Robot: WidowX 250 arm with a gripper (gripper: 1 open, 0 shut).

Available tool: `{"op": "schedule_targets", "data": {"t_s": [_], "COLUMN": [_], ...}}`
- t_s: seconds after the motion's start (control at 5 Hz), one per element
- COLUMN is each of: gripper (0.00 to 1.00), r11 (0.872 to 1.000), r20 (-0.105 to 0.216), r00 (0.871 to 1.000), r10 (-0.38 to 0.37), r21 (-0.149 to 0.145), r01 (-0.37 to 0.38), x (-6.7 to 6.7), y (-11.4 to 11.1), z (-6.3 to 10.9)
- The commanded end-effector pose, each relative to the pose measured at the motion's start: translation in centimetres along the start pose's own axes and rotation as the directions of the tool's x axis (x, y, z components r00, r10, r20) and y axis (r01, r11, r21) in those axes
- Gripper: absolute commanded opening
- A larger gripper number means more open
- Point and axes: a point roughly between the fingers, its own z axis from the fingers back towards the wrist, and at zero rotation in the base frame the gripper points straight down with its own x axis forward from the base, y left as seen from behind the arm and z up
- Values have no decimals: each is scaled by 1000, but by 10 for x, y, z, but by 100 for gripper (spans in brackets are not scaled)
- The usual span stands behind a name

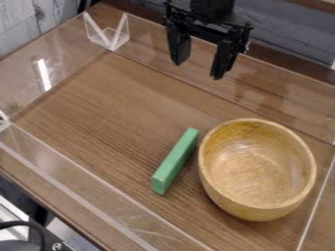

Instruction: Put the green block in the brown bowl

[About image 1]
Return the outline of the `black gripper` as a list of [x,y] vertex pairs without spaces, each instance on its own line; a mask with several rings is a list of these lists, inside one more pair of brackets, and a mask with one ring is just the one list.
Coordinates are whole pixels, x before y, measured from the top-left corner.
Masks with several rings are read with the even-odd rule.
[[234,13],[234,0],[165,0],[164,26],[169,58],[178,66],[189,57],[190,36],[217,44],[210,77],[232,69],[237,53],[248,48],[250,21]]

